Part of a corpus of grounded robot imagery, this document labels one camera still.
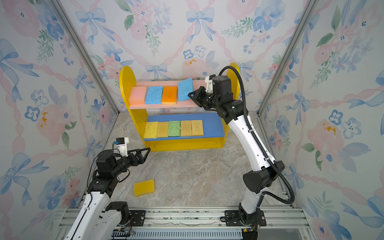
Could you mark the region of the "blue sponge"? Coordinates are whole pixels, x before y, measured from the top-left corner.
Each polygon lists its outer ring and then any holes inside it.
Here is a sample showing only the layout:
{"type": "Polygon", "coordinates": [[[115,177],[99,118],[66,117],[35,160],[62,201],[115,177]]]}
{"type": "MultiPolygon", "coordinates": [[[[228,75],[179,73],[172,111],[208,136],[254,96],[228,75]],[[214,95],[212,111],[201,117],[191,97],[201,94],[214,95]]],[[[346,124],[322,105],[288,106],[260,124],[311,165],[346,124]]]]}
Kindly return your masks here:
{"type": "Polygon", "coordinates": [[[189,78],[184,81],[178,82],[178,100],[180,102],[189,100],[189,93],[194,91],[193,79],[189,78]]]}
{"type": "Polygon", "coordinates": [[[148,87],[145,99],[146,105],[157,105],[162,103],[163,86],[148,87]]]}

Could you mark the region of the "bright yellow cellulose sponge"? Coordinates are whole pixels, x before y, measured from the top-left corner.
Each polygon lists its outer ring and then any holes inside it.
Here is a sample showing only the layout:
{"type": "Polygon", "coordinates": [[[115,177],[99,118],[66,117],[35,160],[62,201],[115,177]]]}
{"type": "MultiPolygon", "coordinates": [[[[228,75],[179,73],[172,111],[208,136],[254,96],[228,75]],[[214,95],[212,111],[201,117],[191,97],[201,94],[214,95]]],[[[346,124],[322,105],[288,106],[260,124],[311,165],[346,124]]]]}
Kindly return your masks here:
{"type": "Polygon", "coordinates": [[[156,139],[157,138],[157,129],[159,122],[147,122],[144,139],[156,139]]]}

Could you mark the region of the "small yellow sponge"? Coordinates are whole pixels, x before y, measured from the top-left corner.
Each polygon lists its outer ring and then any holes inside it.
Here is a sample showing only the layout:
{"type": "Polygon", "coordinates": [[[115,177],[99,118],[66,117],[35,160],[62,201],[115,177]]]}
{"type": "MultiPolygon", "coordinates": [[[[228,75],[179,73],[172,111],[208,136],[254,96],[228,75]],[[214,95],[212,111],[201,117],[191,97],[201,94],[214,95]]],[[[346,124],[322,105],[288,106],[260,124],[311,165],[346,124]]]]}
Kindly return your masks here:
{"type": "Polygon", "coordinates": [[[202,120],[192,120],[192,136],[203,136],[204,135],[204,127],[202,120]]]}

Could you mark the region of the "pale yellow sponge underneath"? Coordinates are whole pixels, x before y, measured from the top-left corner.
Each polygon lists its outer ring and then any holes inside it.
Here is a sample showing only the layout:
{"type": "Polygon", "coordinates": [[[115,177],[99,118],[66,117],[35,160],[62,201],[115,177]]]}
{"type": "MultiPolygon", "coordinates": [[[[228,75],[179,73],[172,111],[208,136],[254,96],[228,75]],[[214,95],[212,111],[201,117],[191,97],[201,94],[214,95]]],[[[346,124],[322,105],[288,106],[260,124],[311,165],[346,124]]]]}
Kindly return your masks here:
{"type": "Polygon", "coordinates": [[[191,137],[192,136],[192,121],[181,121],[181,130],[180,130],[180,136],[181,137],[191,137]]]}

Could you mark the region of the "yellow sponge with green back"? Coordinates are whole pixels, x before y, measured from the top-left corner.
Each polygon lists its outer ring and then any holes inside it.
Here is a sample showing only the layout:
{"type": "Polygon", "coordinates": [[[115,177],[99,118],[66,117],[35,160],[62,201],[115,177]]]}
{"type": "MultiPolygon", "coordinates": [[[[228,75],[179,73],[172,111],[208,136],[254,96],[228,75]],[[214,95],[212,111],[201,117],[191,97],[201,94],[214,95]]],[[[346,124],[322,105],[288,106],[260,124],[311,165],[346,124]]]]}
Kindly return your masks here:
{"type": "Polygon", "coordinates": [[[158,122],[157,138],[169,137],[169,122],[158,122]]]}

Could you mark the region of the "thick yellow sponge front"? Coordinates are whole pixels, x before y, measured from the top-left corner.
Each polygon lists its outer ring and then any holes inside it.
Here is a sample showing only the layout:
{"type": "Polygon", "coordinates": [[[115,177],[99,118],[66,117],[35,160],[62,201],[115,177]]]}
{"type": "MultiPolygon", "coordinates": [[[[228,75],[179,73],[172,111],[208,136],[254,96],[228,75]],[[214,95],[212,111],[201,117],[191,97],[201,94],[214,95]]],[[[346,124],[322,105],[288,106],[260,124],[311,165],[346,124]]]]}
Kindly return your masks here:
{"type": "Polygon", "coordinates": [[[133,195],[134,197],[140,197],[148,194],[154,193],[155,188],[155,180],[146,180],[143,182],[138,182],[134,184],[133,195]]]}

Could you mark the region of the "yellow pink blue toy shelf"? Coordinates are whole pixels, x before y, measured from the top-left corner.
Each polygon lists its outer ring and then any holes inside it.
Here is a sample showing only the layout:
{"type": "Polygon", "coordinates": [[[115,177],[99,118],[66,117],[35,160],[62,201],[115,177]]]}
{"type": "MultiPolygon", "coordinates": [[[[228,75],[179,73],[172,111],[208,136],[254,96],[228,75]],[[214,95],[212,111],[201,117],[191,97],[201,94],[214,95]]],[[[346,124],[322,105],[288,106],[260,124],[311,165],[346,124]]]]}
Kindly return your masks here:
{"type": "Polygon", "coordinates": [[[238,99],[241,77],[232,63],[227,75],[208,77],[207,83],[187,79],[137,82],[130,67],[120,72],[120,90],[145,145],[153,152],[222,148],[235,122],[243,117],[238,99]]]}

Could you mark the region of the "pink orange sponge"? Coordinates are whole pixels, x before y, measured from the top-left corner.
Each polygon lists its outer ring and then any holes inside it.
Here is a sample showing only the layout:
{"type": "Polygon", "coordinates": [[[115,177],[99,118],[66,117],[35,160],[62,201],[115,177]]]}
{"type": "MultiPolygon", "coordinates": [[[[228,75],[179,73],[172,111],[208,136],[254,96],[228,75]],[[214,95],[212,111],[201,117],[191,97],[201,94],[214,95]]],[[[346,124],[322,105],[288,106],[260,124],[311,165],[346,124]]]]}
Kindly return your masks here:
{"type": "Polygon", "coordinates": [[[148,90],[147,86],[133,87],[131,89],[131,93],[129,96],[130,106],[132,106],[132,105],[144,105],[146,95],[147,95],[147,90],[148,90]]]}

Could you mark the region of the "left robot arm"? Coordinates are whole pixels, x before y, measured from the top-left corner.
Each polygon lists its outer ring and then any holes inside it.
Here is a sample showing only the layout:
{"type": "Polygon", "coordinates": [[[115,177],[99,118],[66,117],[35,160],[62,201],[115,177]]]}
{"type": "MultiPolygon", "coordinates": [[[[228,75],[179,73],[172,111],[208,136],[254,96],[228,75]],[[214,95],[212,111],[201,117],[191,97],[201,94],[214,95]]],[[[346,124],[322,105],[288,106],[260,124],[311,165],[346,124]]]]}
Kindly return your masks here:
{"type": "Polygon", "coordinates": [[[120,183],[119,176],[129,172],[130,167],[144,164],[150,151],[150,148],[135,149],[122,155],[114,150],[104,150],[97,155],[97,169],[66,240],[108,240],[115,232],[130,237],[134,227],[144,225],[145,210],[132,211],[127,202],[111,202],[110,199],[120,183]]]}

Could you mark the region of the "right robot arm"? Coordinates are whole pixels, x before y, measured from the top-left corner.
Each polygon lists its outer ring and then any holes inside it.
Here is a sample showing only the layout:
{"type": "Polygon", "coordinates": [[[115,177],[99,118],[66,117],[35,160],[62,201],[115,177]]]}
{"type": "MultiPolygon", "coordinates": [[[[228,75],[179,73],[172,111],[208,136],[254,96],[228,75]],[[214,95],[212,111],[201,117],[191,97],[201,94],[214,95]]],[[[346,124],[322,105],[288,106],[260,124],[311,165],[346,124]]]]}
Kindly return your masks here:
{"type": "Polygon", "coordinates": [[[216,111],[235,133],[251,164],[244,174],[246,194],[239,205],[236,218],[244,226],[257,224],[257,216],[265,192],[277,179],[284,165],[276,162],[259,139],[244,103],[233,99],[232,82],[227,76],[212,75],[205,79],[206,87],[188,94],[193,102],[207,111],[216,111]]]}

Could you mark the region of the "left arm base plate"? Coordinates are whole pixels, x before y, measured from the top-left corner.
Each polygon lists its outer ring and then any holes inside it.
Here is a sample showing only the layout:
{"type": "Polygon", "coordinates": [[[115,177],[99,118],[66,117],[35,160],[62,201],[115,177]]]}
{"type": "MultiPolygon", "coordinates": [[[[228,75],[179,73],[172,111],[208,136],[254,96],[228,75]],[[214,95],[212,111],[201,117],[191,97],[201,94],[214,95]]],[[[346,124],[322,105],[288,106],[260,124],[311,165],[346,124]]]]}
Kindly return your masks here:
{"type": "Polygon", "coordinates": [[[103,227],[142,227],[144,225],[146,213],[145,210],[129,210],[127,212],[120,210],[105,211],[99,225],[103,227]]]}

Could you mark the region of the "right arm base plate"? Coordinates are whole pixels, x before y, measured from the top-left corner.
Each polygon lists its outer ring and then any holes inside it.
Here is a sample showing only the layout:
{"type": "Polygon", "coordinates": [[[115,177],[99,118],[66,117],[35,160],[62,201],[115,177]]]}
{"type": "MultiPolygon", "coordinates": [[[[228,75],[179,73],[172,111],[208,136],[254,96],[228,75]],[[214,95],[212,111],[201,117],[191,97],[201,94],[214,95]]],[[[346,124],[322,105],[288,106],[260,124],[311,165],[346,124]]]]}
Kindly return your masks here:
{"type": "Polygon", "coordinates": [[[267,225],[264,212],[257,209],[252,214],[247,214],[242,210],[226,210],[224,216],[220,217],[220,221],[225,223],[227,227],[265,227],[267,225]]]}

